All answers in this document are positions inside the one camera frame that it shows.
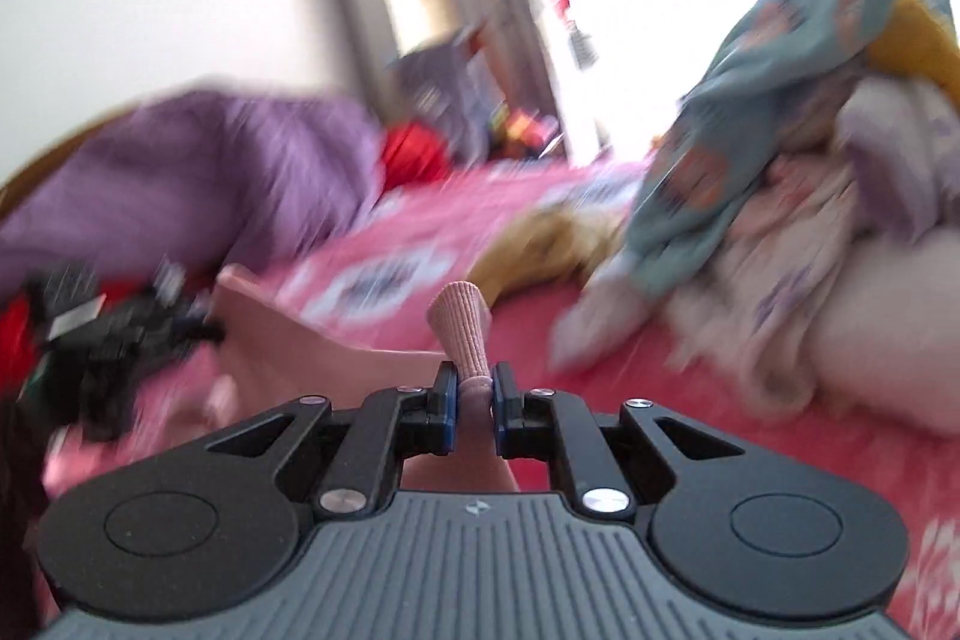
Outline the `folded dark clothes stack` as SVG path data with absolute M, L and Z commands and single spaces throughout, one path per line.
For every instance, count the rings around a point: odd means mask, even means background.
M 37 337 L 39 299 L 29 287 L 14 294 L 0 312 L 0 395 L 14 399 L 36 370 L 41 349 Z

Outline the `purple quilt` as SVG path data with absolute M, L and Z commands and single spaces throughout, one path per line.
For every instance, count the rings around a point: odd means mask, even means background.
M 345 94 L 194 89 L 110 122 L 2 223 L 2 292 L 60 262 L 144 280 L 262 273 L 343 236 L 382 187 L 384 128 Z

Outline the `small yellow brown garment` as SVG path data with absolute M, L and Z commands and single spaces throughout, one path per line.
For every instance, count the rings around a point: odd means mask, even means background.
M 584 286 L 623 244 L 620 214 L 555 205 L 529 209 L 509 221 L 467 271 L 493 307 L 500 299 L 550 283 Z

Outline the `pink floral bed blanket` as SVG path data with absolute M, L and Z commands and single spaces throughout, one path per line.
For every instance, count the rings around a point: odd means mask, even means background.
M 262 276 L 265 296 L 324 335 L 377 349 L 433 351 L 425 310 L 443 284 L 467 273 L 517 214 L 548 205 L 622 213 L 640 171 L 633 166 L 568 170 L 498 164 L 441 184 L 400 188 L 352 234 Z M 524 388 L 548 386 L 612 413 L 626 398 L 652 399 L 704 424 L 861 482 L 895 505 L 910 530 L 910 559 L 892 601 L 893 619 L 918 638 L 958 633 L 958 442 L 864 411 L 812 404 L 789 422 L 748 416 L 731 386 L 703 362 L 683 364 L 669 328 L 651 323 L 589 369 L 555 372 L 551 325 L 578 294 L 551 283 L 500 302 L 490 347 Z M 53 447 L 51 494 L 132 459 L 205 434 L 229 414 L 215 354 L 202 347 L 158 375 L 139 401 L 139 425 L 116 447 L 76 435 Z

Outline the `pink sweatshirt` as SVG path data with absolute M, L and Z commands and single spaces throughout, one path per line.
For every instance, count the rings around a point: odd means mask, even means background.
M 137 459 L 178 447 L 246 417 L 302 396 L 327 398 L 338 411 L 397 386 L 428 386 L 450 360 L 459 372 L 454 452 L 409 456 L 402 486 L 420 491 L 516 492 L 514 474 L 494 453 L 487 360 L 491 315 L 469 281 L 446 284 L 427 310 L 438 353 L 350 346 L 309 325 L 265 292 L 242 268 L 221 273 L 213 315 L 226 328 L 217 347 L 152 375 L 135 396 L 130 434 L 116 443 L 88 443 L 71 429 L 50 447 L 43 481 L 52 497 Z

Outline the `mustard yellow garment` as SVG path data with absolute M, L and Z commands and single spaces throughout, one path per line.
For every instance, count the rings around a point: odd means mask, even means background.
M 905 78 L 926 78 L 960 103 L 960 52 L 946 21 L 924 0 L 895 0 L 884 30 L 866 47 L 874 70 Z

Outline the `white pillow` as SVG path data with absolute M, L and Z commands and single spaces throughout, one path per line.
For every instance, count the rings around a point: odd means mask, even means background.
M 958 434 L 958 230 L 857 242 L 805 338 L 818 390 L 846 408 Z

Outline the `white purple floral garment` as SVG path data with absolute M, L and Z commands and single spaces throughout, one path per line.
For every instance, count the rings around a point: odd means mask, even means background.
M 835 149 L 779 156 L 701 273 L 651 304 L 620 250 L 555 321 L 556 369 L 594 364 L 651 317 L 680 360 L 703 359 L 761 419 L 789 419 L 816 396 L 805 338 L 862 239 L 918 244 L 958 230 L 958 113 L 926 80 L 866 76 L 836 115 Z

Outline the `grey cloth on chair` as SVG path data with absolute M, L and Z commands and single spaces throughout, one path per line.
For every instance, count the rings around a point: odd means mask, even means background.
M 491 125 L 505 98 L 466 31 L 410 50 L 395 60 L 392 73 L 413 115 L 443 138 L 456 164 L 488 159 Z

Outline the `teal printed pajama garment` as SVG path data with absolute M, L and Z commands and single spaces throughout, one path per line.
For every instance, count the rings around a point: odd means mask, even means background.
M 683 99 L 625 230 L 631 282 L 657 301 L 719 247 L 775 157 L 784 92 L 859 55 L 895 0 L 758 0 Z

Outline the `red garment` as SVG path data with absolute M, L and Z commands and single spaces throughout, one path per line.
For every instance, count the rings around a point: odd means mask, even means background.
M 416 120 L 386 131 L 381 164 L 386 191 L 441 182 L 454 170 L 448 143 L 443 136 Z

